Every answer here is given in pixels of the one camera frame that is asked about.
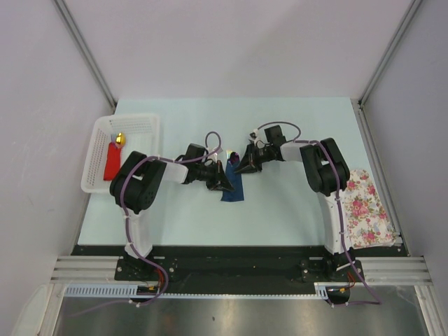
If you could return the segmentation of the purple metal spoon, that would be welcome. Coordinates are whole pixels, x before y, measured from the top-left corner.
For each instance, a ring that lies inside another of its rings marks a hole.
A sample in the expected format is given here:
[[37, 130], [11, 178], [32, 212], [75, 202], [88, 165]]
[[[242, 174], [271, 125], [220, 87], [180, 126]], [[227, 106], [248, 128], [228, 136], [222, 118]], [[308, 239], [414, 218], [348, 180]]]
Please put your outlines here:
[[233, 152], [229, 160], [230, 160], [231, 165], [238, 164], [240, 162], [239, 154], [236, 152]]

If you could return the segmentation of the dark blue paper napkin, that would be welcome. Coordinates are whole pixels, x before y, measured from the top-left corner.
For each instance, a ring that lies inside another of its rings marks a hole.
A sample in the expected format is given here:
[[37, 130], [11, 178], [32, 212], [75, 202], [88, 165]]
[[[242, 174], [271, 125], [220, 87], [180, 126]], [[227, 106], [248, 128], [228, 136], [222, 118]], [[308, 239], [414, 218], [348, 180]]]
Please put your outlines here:
[[222, 202], [242, 202], [244, 201], [244, 190], [242, 176], [235, 173], [235, 169], [239, 165], [239, 156], [231, 157], [227, 160], [225, 175], [234, 188], [233, 191], [223, 191], [221, 197]]

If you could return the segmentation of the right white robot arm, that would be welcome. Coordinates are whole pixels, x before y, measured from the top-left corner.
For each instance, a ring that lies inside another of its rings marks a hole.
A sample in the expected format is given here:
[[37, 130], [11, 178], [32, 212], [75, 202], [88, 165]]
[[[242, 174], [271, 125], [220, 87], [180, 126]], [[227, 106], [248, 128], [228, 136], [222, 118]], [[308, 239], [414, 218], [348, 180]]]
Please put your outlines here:
[[304, 140], [298, 136], [287, 140], [278, 122], [259, 126], [249, 134], [248, 140], [246, 151], [234, 172], [258, 173], [264, 163], [274, 160], [301, 162], [308, 185], [318, 194], [321, 204], [324, 246], [332, 255], [346, 253], [352, 247], [343, 209], [350, 171], [335, 140]]

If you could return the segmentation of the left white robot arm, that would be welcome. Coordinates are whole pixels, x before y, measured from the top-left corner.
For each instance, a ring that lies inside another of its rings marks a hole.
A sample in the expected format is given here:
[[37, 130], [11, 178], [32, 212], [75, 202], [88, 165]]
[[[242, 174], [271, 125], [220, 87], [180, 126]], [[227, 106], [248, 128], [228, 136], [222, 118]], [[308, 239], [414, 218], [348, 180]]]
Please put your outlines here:
[[153, 244], [144, 237], [139, 220], [141, 213], [154, 203], [163, 181], [183, 185], [202, 181], [211, 191], [235, 190], [225, 175], [223, 163], [216, 158], [219, 150], [220, 148], [216, 148], [210, 151], [192, 143], [185, 154], [175, 161], [148, 157], [138, 151], [132, 151], [118, 170], [110, 184], [109, 192], [115, 203], [122, 208], [127, 240], [125, 251], [134, 258], [130, 271], [138, 279], [148, 279], [155, 271], [155, 263], [146, 257]]

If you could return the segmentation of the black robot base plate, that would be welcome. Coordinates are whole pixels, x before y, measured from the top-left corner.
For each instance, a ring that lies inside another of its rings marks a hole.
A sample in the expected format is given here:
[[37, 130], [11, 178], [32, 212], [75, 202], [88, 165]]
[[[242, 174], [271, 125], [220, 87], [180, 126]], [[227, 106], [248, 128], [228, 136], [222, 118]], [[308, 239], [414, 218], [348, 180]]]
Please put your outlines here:
[[76, 257], [114, 257], [112, 279], [137, 282], [134, 302], [164, 295], [306, 295], [318, 282], [359, 284], [368, 259], [407, 256], [403, 245], [331, 256], [322, 246], [156, 246], [145, 260], [123, 246], [80, 246]]

